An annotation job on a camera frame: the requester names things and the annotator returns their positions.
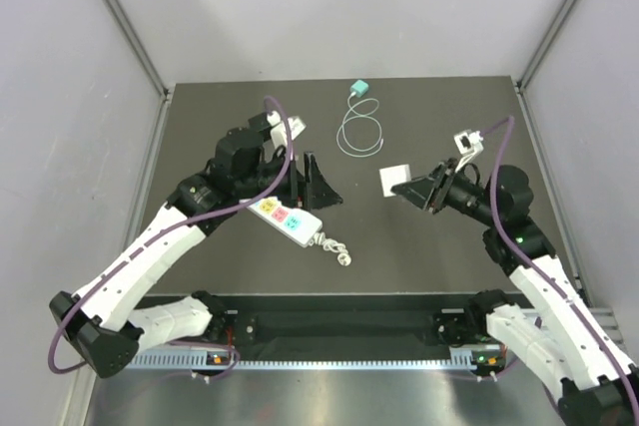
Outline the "white cube adapter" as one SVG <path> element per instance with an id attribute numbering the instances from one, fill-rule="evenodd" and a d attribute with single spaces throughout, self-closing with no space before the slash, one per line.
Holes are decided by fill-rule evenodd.
<path id="1" fill-rule="evenodd" d="M 382 168 L 378 172 L 382 194 L 385 198 L 395 196 L 395 193 L 392 191 L 393 187 L 407 183 L 411 180 L 409 164 Z"/>

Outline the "white power strip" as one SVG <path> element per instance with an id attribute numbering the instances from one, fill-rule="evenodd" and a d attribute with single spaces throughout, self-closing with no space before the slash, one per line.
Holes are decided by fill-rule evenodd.
<path id="1" fill-rule="evenodd" d="M 305 210 L 286 207 L 277 197 L 252 203 L 247 210 L 301 247 L 311 244 L 322 221 Z"/>

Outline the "black cube adapter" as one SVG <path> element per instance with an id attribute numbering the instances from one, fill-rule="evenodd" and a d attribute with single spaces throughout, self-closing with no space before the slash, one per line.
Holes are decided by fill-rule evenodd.
<path id="1" fill-rule="evenodd" d="M 258 132 L 263 136 L 268 134 L 272 128 L 268 112 L 262 112 L 249 118 L 248 125 L 251 130 Z"/>

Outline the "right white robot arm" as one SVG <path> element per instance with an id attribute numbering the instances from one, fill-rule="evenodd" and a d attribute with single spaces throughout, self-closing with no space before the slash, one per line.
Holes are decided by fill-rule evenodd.
<path id="1" fill-rule="evenodd" d="M 564 424 L 637 424 L 638 366 L 599 324 L 530 216 L 533 192 L 523 170 L 501 166 L 482 184 L 449 159 L 423 177 L 412 178 L 407 166 L 380 177 L 386 197 L 432 214 L 450 208 L 486 225 L 487 254 L 536 311 L 532 323 L 503 291 L 481 291 L 464 308 L 473 339 L 510 349 L 541 381 Z"/>

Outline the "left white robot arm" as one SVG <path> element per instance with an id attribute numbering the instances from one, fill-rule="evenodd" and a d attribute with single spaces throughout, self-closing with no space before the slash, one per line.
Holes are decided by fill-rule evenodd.
<path id="1" fill-rule="evenodd" d="M 214 156 L 183 179 L 146 229 L 98 277 L 74 293 L 61 291 L 49 304 L 58 331 L 98 377 L 122 371 L 145 350 L 185 337 L 216 342 L 226 333 L 221 302 L 197 291 L 163 306 L 140 300 L 189 250 L 222 223 L 248 210 L 301 247 L 318 245 L 348 266 L 345 245 L 325 235 L 313 212 L 342 199 L 304 154 L 298 171 L 293 140 L 299 120 L 265 128 L 235 128 L 218 141 Z"/>

